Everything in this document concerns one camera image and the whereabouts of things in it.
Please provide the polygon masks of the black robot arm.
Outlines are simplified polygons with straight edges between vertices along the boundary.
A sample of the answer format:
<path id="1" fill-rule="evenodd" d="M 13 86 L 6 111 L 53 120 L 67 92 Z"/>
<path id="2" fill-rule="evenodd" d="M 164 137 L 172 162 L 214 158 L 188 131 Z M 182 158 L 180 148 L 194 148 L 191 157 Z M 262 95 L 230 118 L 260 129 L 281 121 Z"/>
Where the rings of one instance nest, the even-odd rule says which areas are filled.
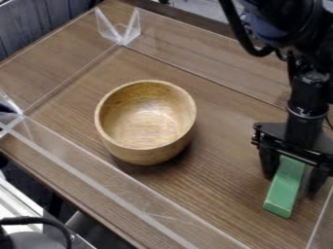
<path id="1" fill-rule="evenodd" d="M 266 178 L 279 157 L 309 163 L 307 195 L 333 177 L 333 139 L 322 126 L 333 105 L 333 11 L 330 0 L 218 0 L 244 51 L 274 54 L 287 64 L 290 97 L 283 123 L 254 124 L 252 144 Z"/>

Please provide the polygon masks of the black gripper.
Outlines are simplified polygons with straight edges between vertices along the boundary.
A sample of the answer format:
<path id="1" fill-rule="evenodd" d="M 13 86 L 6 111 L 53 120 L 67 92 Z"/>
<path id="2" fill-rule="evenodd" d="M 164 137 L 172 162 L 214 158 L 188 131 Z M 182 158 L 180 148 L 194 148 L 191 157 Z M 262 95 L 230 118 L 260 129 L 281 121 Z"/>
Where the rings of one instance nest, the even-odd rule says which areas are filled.
<path id="1" fill-rule="evenodd" d="M 315 166 L 310 171 L 306 186 L 307 197 L 314 197 L 331 176 L 333 138 L 321 130 L 307 148 L 305 145 L 295 145 L 286 140 L 286 125 L 283 123 L 255 123 L 254 130 L 251 143 L 259 151 L 263 177 L 273 178 L 281 156 Z"/>

